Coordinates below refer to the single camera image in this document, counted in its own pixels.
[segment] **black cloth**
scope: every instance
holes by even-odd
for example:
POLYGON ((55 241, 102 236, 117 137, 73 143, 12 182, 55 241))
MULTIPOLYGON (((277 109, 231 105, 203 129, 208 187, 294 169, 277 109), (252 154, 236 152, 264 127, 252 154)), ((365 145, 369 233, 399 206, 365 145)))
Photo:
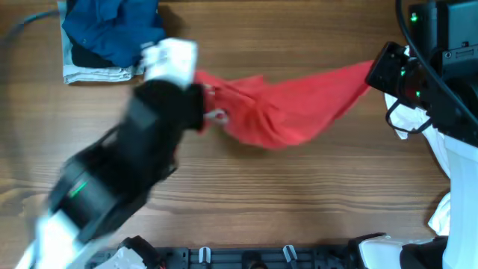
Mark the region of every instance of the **black cloth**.
MULTIPOLYGON (((72 11, 78 0, 67 0, 66 1, 66 16, 72 11)), ((68 33, 66 35, 69 38, 69 41, 72 44, 72 62, 77 67, 87 67, 87 68, 107 68, 115 67, 115 65, 109 61, 103 59, 98 54, 91 52, 84 47, 82 47, 78 42, 75 41, 68 33)))

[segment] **light blue cloth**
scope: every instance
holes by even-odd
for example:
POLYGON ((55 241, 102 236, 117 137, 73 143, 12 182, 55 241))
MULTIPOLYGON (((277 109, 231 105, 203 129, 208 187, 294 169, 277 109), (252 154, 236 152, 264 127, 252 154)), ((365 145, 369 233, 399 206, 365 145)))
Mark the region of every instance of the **light blue cloth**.
POLYGON ((65 20, 66 2, 58 2, 58 10, 60 11, 60 29, 61 29, 61 49, 63 51, 63 81, 70 84, 76 81, 103 81, 118 82, 128 81, 134 75, 143 74, 144 68, 85 68, 77 67, 72 62, 72 44, 66 35, 65 30, 61 27, 65 20))

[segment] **stack of folded clothes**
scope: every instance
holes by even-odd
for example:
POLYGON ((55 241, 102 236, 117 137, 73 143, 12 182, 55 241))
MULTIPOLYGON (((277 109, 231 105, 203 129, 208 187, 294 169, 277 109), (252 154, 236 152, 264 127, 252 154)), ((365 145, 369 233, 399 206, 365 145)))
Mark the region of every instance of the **stack of folded clothes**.
POLYGON ((143 45, 166 37, 158 0, 68 0, 58 9, 67 84, 129 80, 142 73, 143 45))

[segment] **wooden table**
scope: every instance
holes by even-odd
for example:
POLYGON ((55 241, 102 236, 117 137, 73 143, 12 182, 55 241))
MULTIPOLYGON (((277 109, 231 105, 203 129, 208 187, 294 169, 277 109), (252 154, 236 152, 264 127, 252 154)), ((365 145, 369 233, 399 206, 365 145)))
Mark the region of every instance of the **wooden table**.
MULTIPOLYGON (((0 33, 56 7, 0 0, 0 33)), ((197 40, 199 67, 224 78, 271 81, 372 59, 402 37, 392 1, 163 1, 171 35, 197 40)), ((60 26, 29 26, 0 69, 0 268, 31 240, 40 201, 66 158, 119 118, 126 84, 65 85, 60 26)), ((426 222, 448 191, 421 135, 399 140, 378 91, 310 143, 277 152, 241 145, 211 128, 189 133, 181 169, 117 233, 164 247, 258 247, 337 242, 372 232, 434 234, 426 222)))

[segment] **wood grain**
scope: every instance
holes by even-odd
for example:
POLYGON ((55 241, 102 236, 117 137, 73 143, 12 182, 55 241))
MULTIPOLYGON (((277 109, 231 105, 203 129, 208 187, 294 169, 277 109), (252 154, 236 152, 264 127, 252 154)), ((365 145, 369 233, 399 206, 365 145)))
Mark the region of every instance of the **wood grain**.
MULTIPOLYGON (((0 0, 2 35, 47 0, 0 0)), ((199 68, 225 78, 296 78, 374 58, 402 37, 392 1, 163 1, 171 35, 197 40, 199 68)), ((29 223, 66 158, 120 117, 128 84, 65 85, 58 19, 28 26, 0 63, 0 268, 31 240, 29 223)), ((372 232, 433 234, 449 188, 421 136, 399 140, 371 91, 310 143, 268 152, 211 128, 188 133, 181 169, 117 233, 163 246, 311 245, 372 232)))

